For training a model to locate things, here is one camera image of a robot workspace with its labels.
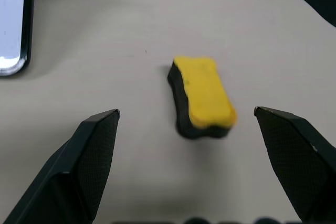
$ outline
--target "white table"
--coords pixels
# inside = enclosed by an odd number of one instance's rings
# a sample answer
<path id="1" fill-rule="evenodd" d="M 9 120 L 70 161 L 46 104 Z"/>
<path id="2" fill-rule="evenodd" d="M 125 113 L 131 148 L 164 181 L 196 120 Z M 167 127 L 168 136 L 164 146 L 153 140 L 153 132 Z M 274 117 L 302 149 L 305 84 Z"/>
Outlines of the white table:
<path id="1" fill-rule="evenodd" d="M 303 0 L 35 0 L 29 69 L 0 81 L 0 222 L 78 124 L 121 111 L 95 224 L 298 220 L 253 109 L 290 111 L 336 144 L 336 29 Z M 173 57 L 212 56 L 238 113 L 223 140 L 174 127 Z"/>

